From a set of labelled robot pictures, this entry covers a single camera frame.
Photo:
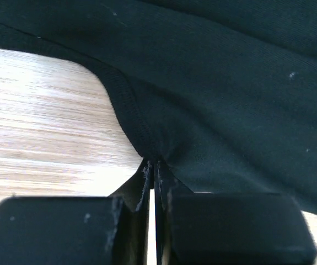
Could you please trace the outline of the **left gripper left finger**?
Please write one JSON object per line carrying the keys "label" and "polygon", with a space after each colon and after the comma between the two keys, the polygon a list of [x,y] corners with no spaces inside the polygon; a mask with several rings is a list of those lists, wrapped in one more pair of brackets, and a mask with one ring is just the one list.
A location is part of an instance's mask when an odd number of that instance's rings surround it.
{"label": "left gripper left finger", "polygon": [[146,264],[151,164],[107,197],[0,202],[0,264]]}

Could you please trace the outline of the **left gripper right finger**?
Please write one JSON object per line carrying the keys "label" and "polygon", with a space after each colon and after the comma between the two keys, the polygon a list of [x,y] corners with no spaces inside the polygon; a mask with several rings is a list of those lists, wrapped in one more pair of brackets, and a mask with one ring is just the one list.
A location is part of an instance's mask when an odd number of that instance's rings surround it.
{"label": "left gripper right finger", "polygon": [[154,166],[158,264],[314,264],[295,201],[275,193],[195,193]]}

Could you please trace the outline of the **black tank top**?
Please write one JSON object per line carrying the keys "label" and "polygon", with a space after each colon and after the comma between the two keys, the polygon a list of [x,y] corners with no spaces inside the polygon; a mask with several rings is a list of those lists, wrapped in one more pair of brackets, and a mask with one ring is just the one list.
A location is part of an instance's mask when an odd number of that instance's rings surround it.
{"label": "black tank top", "polygon": [[92,71],[190,189],[317,214],[317,1],[0,1],[0,49]]}

